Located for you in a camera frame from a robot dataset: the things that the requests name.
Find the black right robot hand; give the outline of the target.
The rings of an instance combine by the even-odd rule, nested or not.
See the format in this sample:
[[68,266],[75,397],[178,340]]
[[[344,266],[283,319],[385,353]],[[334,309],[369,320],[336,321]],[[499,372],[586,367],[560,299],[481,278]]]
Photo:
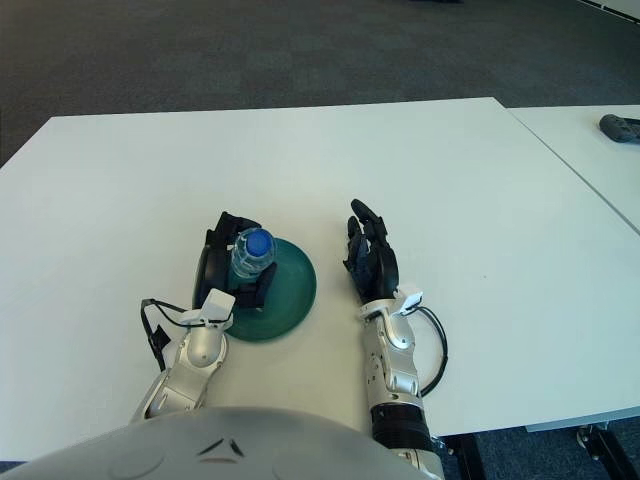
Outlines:
[[353,215],[347,221],[347,258],[343,264],[363,304],[392,299],[399,284],[399,270],[387,241],[384,220],[359,199],[351,201],[351,208]]

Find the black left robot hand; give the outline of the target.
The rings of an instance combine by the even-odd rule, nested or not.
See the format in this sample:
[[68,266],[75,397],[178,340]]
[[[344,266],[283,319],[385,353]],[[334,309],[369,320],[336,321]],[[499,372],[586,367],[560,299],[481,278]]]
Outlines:
[[235,298],[240,309],[260,309],[277,271],[276,241],[248,218],[224,211],[206,232],[199,258],[192,306],[199,308],[212,289]]

